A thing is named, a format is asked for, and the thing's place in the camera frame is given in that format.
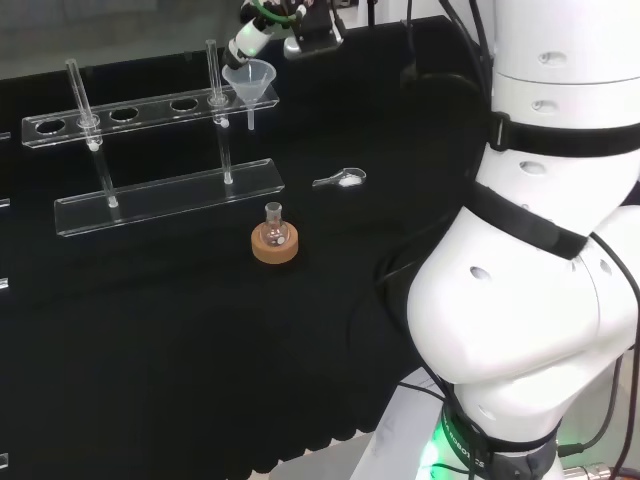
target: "black strap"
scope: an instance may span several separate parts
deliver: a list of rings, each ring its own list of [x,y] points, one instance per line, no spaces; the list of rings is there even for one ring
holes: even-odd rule
[[[609,157],[640,149],[640,123],[588,130],[549,128],[512,122],[506,113],[492,112],[489,145],[498,152],[518,150],[550,157]]]
[[[495,438],[482,438],[465,423],[453,409],[445,405],[440,416],[444,436],[456,457],[471,469],[471,451],[474,452],[474,473],[483,479],[541,480],[551,469],[556,458],[556,435],[560,424],[544,438],[531,442],[514,443]],[[507,456],[504,453],[526,453]]]
[[[577,257],[588,240],[511,203],[478,182],[471,187],[465,207],[512,237],[567,260]]]

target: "cable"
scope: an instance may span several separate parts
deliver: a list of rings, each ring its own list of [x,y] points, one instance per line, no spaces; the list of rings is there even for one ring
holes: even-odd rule
[[[606,244],[602,238],[596,233],[591,234],[591,238],[600,245],[600,247],[611,257],[617,267],[622,271],[622,274],[629,282],[631,289],[633,290],[633,294],[636,297],[636,302],[638,303],[638,325],[636,327],[636,344],[633,351],[633,377],[631,380],[631,394],[629,396],[629,418],[627,419],[627,433],[625,435],[624,446],[622,447],[622,452],[620,453],[620,458],[616,462],[615,467],[613,467],[611,471],[611,476],[609,477],[612,480],[620,473],[622,466],[624,465],[625,460],[627,459],[627,455],[629,455],[629,450],[631,449],[631,442],[633,441],[633,429],[636,420],[636,405],[638,403],[638,381],[640,380],[640,288],[638,288],[638,284],[636,283],[633,275],[623,263],[623,261],[616,255],[616,253],[611,249],[609,245]]]
[[[347,27],[345,26],[342,18],[338,14],[338,7],[336,7],[336,0],[331,0],[331,10],[333,10],[333,20],[338,28],[340,36],[344,39],[347,36]]]
[[[407,43],[409,44],[409,52],[413,62],[416,62],[416,45],[413,41],[413,23],[411,15],[413,14],[413,0],[407,1]]]
[[[491,91],[488,88],[484,68],[480,61],[480,58],[477,55],[473,40],[471,40],[471,35],[469,35],[469,31],[465,28],[464,23],[462,23],[462,20],[456,13],[455,9],[449,3],[449,0],[440,0],[440,5],[442,5],[445,13],[449,16],[451,22],[456,26],[456,28],[462,35],[462,39],[464,40],[464,43],[469,52],[469,56],[471,57],[471,61],[473,62],[473,68],[476,71],[476,75],[478,76],[482,94],[485,100],[489,103],[491,100]]]
[[[468,475],[469,472],[466,470],[461,470],[460,468],[450,467],[449,465],[445,465],[444,463],[434,463],[431,465],[431,468],[444,468],[445,470],[451,470],[452,472],[462,473],[463,475]]]
[[[253,6],[258,9],[260,14],[263,17],[268,18],[272,22],[280,23],[280,24],[289,24],[298,20],[296,15],[289,15],[288,17],[283,17],[282,15],[276,15],[273,12],[267,10],[267,8],[260,3],[260,0],[253,0]]]
[[[616,409],[616,400],[618,398],[618,387],[620,385],[620,371],[622,370],[622,357],[616,360],[616,368],[613,373],[613,385],[611,386],[611,397],[609,398],[609,408],[607,409],[607,415],[602,423],[602,427],[598,433],[589,440],[587,443],[574,443],[570,445],[560,445],[558,447],[558,456],[560,458],[569,457],[571,455],[577,455],[579,453],[584,452],[585,450],[593,447],[596,443],[598,443],[607,429],[609,428],[609,424],[611,423],[611,419],[613,418],[613,413]]]
[[[620,469],[620,476],[640,480],[640,470],[636,470],[635,468],[622,467]]]
[[[411,385],[410,383],[405,383],[405,382],[400,382],[398,383],[398,385],[404,388],[409,388],[411,390],[416,390],[418,392],[426,393],[427,395],[431,395],[432,397],[440,400],[442,403],[444,403],[446,400],[442,395],[438,395],[436,392],[432,392],[431,390],[427,390],[426,388],[416,387],[415,385]]]
[[[482,66],[484,70],[485,82],[487,84],[488,91],[486,92],[488,98],[491,98],[491,89],[493,84],[493,67],[491,65],[491,54],[489,53],[489,43],[487,42],[487,35],[484,30],[484,24],[482,23],[482,16],[478,9],[477,0],[469,0],[469,6],[471,7],[471,13],[473,14],[473,22],[476,24],[476,31],[478,32],[478,40],[480,41],[480,50],[482,51]]]
[[[367,15],[369,17],[369,28],[376,26],[376,0],[367,0]]]

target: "green led light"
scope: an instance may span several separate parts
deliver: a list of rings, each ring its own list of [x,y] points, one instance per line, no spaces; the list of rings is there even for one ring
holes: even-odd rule
[[[442,423],[439,423],[433,432],[431,441],[427,443],[422,450],[422,455],[420,455],[420,468],[418,469],[416,480],[434,480],[436,478],[437,480],[449,480],[452,477],[452,472],[448,470],[431,468],[436,463],[444,463],[440,452],[446,450],[448,445],[444,427]]]

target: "metal connector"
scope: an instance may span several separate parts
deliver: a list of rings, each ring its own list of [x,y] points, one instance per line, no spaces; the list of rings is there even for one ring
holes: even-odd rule
[[[611,469],[602,463],[564,470],[565,480],[609,480],[610,476]]]

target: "black table surface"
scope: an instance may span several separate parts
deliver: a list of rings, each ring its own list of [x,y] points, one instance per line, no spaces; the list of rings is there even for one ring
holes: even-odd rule
[[[416,22],[415,36],[421,73],[473,76],[444,18]],[[273,158],[282,193],[71,238],[56,236],[53,201],[99,189],[86,146],[20,144],[21,118],[73,108],[66,73],[0,83],[0,131],[13,134],[0,144],[0,480],[245,479],[371,431],[417,367],[371,294],[372,269],[460,202],[486,138],[477,91],[446,75],[401,89],[400,24],[352,31],[334,54],[288,62],[274,42],[263,58],[281,102],[256,112],[253,134],[232,117],[232,161]],[[203,52],[84,73],[96,105],[208,81]],[[104,149],[117,186],[219,162],[210,120]],[[366,184],[311,189],[343,167]],[[286,266],[251,254],[267,201],[300,232]]]

